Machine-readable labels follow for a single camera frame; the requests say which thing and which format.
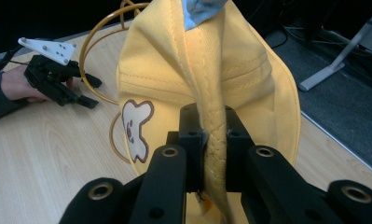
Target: yellow cloth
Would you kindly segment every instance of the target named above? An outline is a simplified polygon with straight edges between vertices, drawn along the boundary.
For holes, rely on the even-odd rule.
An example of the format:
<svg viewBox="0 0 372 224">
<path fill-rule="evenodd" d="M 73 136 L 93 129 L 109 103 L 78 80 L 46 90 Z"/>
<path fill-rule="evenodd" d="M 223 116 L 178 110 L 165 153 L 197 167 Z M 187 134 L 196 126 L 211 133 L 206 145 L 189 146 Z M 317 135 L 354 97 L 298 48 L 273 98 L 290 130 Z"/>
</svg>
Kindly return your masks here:
<svg viewBox="0 0 372 224">
<path fill-rule="evenodd" d="M 177 131 L 180 108 L 197 103 L 208 134 L 199 203 L 187 194 L 187 223 L 245 223 L 239 193 L 226 194 L 225 105 L 234 108 L 257 145 L 296 158 L 300 111 L 290 71 L 233 2 L 185 31 L 180 0 L 154 0 L 131 24 L 117 69 L 127 143 L 136 173 Z"/>
</svg>

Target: human hand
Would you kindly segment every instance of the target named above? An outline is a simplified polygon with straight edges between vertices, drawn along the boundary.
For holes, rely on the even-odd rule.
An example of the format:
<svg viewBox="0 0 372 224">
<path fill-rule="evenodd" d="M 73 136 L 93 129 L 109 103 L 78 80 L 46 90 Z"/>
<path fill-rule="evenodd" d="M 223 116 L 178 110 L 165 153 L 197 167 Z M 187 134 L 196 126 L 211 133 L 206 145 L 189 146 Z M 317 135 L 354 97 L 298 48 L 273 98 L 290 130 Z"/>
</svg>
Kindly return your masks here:
<svg viewBox="0 0 372 224">
<path fill-rule="evenodd" d="M 23 74 L 26 68 L 27 65 L 20 65 L 2 75 L 1 87 L 3 94 L 11 101 L 22 98 L 26 98 L 30 103 L 50 100 L 45 94 L 31 86 L 28 79 Z M 69 78 L 66 81 L 66 85 L 72 88 L 73 79 Z"/>
</svg>

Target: dark background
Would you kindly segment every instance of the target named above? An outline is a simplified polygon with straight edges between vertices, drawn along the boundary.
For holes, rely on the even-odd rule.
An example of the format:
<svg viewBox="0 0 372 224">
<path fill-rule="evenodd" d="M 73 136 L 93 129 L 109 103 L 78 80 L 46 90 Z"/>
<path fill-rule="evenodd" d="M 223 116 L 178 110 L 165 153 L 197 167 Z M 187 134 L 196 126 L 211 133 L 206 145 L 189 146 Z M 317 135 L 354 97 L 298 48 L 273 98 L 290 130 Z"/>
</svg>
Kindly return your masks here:
<svg viewBox="0 0 372 224">
<path fill-rule="evenodd" d="M 310 38 L 322 26 L 352 38 L 372 16 L 372 0 L 234 0 L 262 36 L 302 18 Z M 0 0 L 0 53 L 20 37 L 56 39 L 91 30 L 119 9 L 118 0 Z"/>
</svg>

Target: human arm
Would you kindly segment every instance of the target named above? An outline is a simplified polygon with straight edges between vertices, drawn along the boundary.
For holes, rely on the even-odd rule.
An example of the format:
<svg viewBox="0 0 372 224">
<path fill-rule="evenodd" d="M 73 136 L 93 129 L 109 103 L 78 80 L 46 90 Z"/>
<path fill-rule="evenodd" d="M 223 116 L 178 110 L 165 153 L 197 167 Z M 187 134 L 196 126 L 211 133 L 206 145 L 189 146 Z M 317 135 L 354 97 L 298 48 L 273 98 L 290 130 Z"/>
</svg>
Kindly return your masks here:
<svg viewBox="0 0 372 224">
<path fill-rule="evenodd" d="M 20 65 L 7 72 L 0 72 L 0 118 L 33 102 L 43 102 L 49 98 L 33 88 L 23 73 L 26 65 Z"/>
</svg>

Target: metal stand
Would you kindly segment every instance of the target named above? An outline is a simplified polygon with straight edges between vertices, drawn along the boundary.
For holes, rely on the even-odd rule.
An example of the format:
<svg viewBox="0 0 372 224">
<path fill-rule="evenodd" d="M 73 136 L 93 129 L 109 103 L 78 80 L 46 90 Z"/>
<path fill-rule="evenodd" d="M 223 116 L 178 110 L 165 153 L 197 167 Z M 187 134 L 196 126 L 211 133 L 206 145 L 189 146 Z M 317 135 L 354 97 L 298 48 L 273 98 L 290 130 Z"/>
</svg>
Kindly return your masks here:
<svg viewBox="0 0 372 224">
<path fill-rule="evenodd" d="M 319 84 L 320 82 L 324 81 L 326 78 L 330 77 L 336 71 L 341 69 L 345 64 L 343 63 L 343 60 L 348 56 L 349 53 L 360 43 L 360 41 L 363 40 L 363 38 L 368 35 L 368 33 L 372 29 L 372 18 L 369 19 L 365 23 L 365 25 L 360 29 L 360 31 L 354 36 L 354 38 L 351 40 L 351 42 L 346 46 L 342 52 L 337 56 L 337 58 L 326 68 L 322 69 L 321 71 L 317 72 L 313 76 L 307 78 L 300 84 L 298 84 L 298 88 L 301 91 L 309 91 L 311 88 Z"/>
</svg>

